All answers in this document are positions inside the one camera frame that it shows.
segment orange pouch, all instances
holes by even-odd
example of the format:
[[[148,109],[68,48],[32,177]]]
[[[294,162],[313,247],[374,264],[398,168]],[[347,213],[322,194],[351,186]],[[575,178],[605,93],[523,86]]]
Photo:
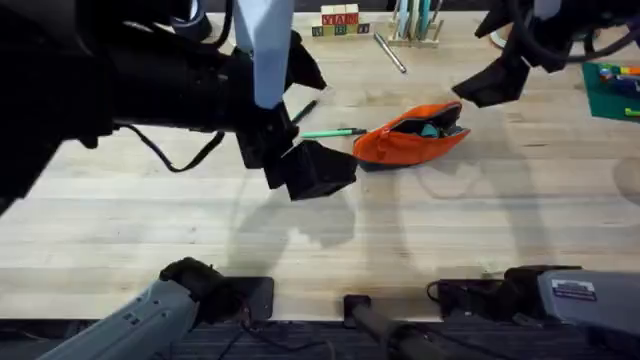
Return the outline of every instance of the orange pouch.
[[[353,156],[361,161],[361,164],[378,164],[387,168],[433,160],[456,146],[470,130],[463,129],[451,136],[429,138],[407,133],[405,121],[411,119],[422,126],[430,123],[436,128],[449,129],[455,126],[461,110],[460,102],[415,107],[381,128],[359,137],[353,146]]]

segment wooden table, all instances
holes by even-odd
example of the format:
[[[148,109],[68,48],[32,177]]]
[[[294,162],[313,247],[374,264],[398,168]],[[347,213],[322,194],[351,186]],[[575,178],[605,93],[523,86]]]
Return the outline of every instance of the wooden table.
[[[438,50],[396,50],[408,75],[371,36],[306,37],[332,89],[303,131],[375,128],[412,106],[455,99],[451,86],[499,52],[473,37],[482,13],[442,16]],[[296,27],[309,36],[317,18],[298,14]],[[597,45],[622,33],[606,31]],[[640,61],[635,48],[614,59]],[[294,87],[285,99],[295,113],[315,96]],[[0,219],[0,317],[100,318],[185,256],[226,275],[273,276],[276,319],[339,318],[348,293],[373,296],[392,316],[431,318],[428,282],[523,264],[640,270],[640,125],[592,118],[578,67],[533,71],[517,103],[464,106],[460,123],[472,133],[445,157],[359,170],[344,191],[297,203],[243,168],[233,136],[181,175],[127,130],[94,151],[69,142]],[[178,164],[208,140],[145,131]],[[352,141],[323,143],[348,152]]]

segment pen holder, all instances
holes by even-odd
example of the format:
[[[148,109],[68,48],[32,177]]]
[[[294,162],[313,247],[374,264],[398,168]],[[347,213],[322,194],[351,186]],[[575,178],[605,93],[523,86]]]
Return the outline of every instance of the pen holder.
[[[429,1],[422,1],[424,2],[423,6],[429,6]],[[444,0],[439,0],[433,16],[428,20],[426,30],[422,34],[420,33],[419,23],[424,20],[419,10],[420,2],[417,0],[414,2],[418,7],[414,6],[412,9],[401,11],[399,7],[403,6],[401,5],[403,2],[398,0],[391,21],[388,24],[390,33],[387,37],[387,43],[389,46],[437,48],[440,45],[440,33],[444,26],[444,20],[438,18],[442,1]]]

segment pen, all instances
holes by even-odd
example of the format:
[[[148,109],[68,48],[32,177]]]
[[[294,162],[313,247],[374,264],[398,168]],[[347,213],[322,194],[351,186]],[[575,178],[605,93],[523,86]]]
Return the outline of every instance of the pen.
[[[358,128],[345,128],[328,131],[314,131],[300,134],[303,139],[312,139],[318,137],[332,137],[332,136],[350,136],[350,135],[362,135],[366,134],[367,130]]]
[[[376,42],[378,43],[378,45],[380,45],[382,50],[384,50],[384,52],[391,58],[391,61],[393,61],[393,63],[398,68],[398,70],[400,70],[401,73],[405,74],[407,72],[407,68],[405,68],[404,65],[402,65],[402,62],[400,62],[400,59],[398,59],[396,54],[393,53],[393,51],[389,47],[389,44],[387,44],[387,42],[384,41],[382,36],[380,36],[380,34],[378,34],[377,32],[374,32],[373,38],[376,39]]]
[[[624,109],[624,115],[629,117],[640,117],[640,111],[634,111],[630,108]]]
[[[310,103],[308,103],[307,106],[305,106],[302,110],[300,110],[298,115],[296,115],[293,118],[293,120],[291,120],[291,122],[294,125],[299,123],[302,119],[304,119],[307,115],[309,115],[309,113],[316,107],[316,105],[318,105],[318,100],[313,100]]]

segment sticker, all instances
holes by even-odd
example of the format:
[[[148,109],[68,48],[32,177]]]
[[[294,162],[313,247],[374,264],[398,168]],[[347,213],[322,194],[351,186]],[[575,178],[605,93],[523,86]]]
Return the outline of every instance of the sticker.
[[[596,288],[588,281],[551,279],[553,294],[574,300],[597,301]]]

